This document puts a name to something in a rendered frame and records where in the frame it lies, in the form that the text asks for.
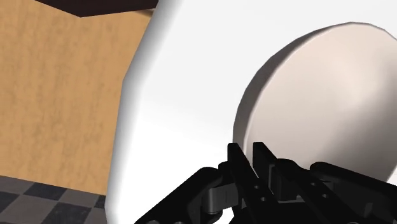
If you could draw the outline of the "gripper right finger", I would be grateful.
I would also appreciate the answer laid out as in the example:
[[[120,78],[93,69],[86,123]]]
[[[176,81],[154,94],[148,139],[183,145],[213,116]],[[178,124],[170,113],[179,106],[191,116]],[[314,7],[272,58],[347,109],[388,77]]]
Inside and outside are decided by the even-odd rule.
[[[397,224],[392,184],[327,162],[304,169],[261,142],[253,143],[253,168],[278,203],[302,206],[319,224]]]

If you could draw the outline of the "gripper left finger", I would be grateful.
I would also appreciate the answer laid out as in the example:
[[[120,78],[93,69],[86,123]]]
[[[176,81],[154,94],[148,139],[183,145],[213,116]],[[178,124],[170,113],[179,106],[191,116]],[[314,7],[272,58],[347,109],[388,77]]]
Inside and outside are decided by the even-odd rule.
[[[273,224],[279,204],[256,177],[237,143],[227,147],[227,161],[203,167],[134,224],[215,224],[232,208],[229,224]]]

